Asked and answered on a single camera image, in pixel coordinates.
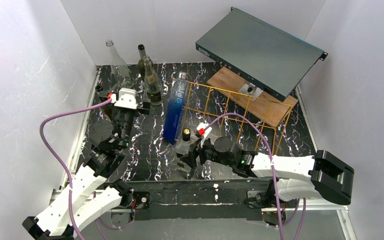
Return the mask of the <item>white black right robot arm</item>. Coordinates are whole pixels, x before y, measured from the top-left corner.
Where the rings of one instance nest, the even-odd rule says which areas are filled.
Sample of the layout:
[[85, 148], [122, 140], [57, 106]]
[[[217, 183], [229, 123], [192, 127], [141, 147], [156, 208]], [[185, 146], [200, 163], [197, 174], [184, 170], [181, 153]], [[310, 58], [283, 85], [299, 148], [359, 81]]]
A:
[[180, 140], [175, 152], [182, 170], [211, 161], [230, 167], [243, 178], [269, 177], [266, 191], [247, 199], [256, 207], [306, 198], [322, 198], [342, 206], [352, 201], [354, 169], [326, 150], [302, 157], [269, 156], [243, 150], [227, 136], [215, 142], [192, 136]]

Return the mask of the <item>blue tall glass bottle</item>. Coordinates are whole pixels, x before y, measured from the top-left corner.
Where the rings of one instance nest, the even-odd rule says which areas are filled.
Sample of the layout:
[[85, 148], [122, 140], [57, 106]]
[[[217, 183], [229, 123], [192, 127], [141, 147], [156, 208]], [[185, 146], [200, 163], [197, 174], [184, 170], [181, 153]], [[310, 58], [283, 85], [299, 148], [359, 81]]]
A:
[[189, 89], [187, 73], [180, 71], [173, 81], [168, 101], [166, 118], [163, 126], [162, 137], [171, 145], [174, 145], [179, 135], [180, 123], [186, 104], [186, 93]]

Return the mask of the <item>clear square liquor bottle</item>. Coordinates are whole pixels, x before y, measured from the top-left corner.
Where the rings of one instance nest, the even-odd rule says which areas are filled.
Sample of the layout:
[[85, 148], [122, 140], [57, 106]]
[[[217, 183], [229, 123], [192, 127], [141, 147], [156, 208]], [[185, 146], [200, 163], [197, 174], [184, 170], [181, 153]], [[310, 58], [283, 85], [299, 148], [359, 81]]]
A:
[[192, 169], [184, 161], [181, 160], [183, 155], [189, 153], [191, 145], [197, 140], [195, 134], [189, 129], [184, 128], [181, 131], [180, 140], [175, 145], [176, 163], [179, 171], [189, 173]]

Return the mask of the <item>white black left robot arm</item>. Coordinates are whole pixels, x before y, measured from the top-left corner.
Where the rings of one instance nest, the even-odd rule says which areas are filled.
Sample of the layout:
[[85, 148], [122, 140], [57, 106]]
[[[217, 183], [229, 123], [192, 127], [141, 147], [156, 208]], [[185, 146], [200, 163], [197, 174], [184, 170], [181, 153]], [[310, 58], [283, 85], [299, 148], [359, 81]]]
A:
[[107, 106], [111, 125], [98, 125], [91, 137], [90, 159], [72, 175], [44, 136], [44, 126], [51, 120], [68, 116], [57, 114], [44, 120], [39, 133], [45, 146], [63, 166], [68, 186], [37, 216], [28, 216], [22, 226], [35, 240], [73, 240], [81, 238], [81, 230], [98, 220], [104, 213], [122, 207], [134, 216], [136, 206], [145, 206], [147, 200], [134, 193], [123, 180], [110, 183], [103, 192], [88, 198], [115, 172], [124, 159], [123, 150], [130, 145], [134, 119], [150, 112], [150, 101], [137, 103], [137, 92], [130, 88], [99, 94], [101, 103], [83, 109], [84, 112]]

